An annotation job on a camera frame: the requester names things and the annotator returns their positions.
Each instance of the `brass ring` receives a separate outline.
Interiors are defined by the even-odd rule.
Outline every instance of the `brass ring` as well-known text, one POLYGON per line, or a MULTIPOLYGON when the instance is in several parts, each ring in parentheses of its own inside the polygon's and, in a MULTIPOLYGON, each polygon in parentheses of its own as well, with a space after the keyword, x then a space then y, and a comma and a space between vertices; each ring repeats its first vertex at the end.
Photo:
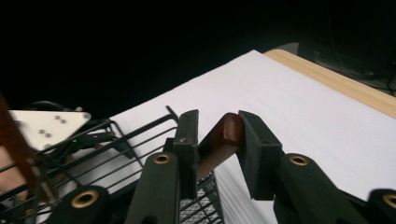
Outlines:
POLYGON ((308 160, 301 156, 292 156, 290 157, 290 161, 300 166, 306 166, 308 164, 308 160))
POLYGON ((166 154, 161 154, 161 155, 154 157, 153 160, 157 164, 166 164, 171 160, 171 158, 166 154))
POLYGON ((384 194, 384 196, 382 196, 382 199, 390 207, 396 208, 396 194, 384 194))
POLYGON ((84 208, 96 202, 98 198, 98 191, 94 189, 89 189, 81 192, 76 197, 74 197, 72 201, 72 206, 75 208, 84 208))

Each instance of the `white plastic part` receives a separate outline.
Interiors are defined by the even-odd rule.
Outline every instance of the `white plastic part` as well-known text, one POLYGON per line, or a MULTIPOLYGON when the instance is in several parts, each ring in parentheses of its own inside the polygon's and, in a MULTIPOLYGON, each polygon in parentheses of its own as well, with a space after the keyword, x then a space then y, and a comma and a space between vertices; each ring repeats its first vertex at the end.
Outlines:
POLYGON ((87 112, 9 110, 27 144, 43 150, 58 144, 91 119, 87 112))

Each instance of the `black wire basket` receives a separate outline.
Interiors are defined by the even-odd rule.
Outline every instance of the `black wire basket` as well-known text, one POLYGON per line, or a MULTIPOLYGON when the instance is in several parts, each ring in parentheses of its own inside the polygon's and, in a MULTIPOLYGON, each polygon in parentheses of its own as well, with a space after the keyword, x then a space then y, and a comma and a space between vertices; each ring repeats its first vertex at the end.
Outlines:
MULTIPOLYGON (((146 158, 162 151, 166 138, 175 135, 178 116, 166 108, 167 114, 130 133, 123 133, 114 120, 91 120, 74 136, 37 152, 58 196, 52 203, 43 203, 42 188, 30 192, 25 200, 18 197, 25 186, 2 192, 0 223, 47 223, 65 195, 83 186, 107 189, 111 199, 109 223, 123 223, 146 158)), ((0 167, 0 172, 15 167, 0 167)), ((223 223, 214 172, 202 178, 197 189, 196 200, 180 200, 180 223, 223 223)))

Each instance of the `wire rack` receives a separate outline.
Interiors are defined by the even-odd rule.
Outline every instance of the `wire rack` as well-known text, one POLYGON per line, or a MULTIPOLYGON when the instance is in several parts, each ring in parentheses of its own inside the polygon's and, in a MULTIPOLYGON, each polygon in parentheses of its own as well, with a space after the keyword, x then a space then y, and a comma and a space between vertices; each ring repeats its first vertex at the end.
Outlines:
MULTIPOLYGON (((18 195, 26 191, 25 186, 2 192, 0 223, 44 224, 67 193, 87 185, 108 190, 118 207, 110 223, 123 223, 146 158, 162 151, 166 138, 175 136, 178 116, 169 106, 166 109, 168 113, 162 117, 129 133, 123 133, 114 120, 97 120, 67 140, 37 152, 57 192, 55 202, 40 200, 42 188, 29 192, 24 200, 18 195)), ((0 172, 13 168, 16 164, 0 167, 0 172)), ((198 182, 197 193, 196 200, 180 201, 180 223, 223 223, 214 172, 198 182)))

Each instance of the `table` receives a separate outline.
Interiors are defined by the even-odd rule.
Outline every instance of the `table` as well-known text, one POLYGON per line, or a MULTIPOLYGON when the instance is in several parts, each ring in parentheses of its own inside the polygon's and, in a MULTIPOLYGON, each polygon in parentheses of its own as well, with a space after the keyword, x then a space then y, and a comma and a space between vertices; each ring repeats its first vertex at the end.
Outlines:
MULTIPOLYGON (((372 189, 396 187, 396 99, 284 50, 253 49, 111 119, 128 133, 167 105, 178 115, 199 110, 199 140, 227 112, 254 113, 286 153, 315 160, 339 189, 363 200, 372 189)), ((215 172, 226 223, 276 223, 272 202, 249 199, 235 156, 215 172)))

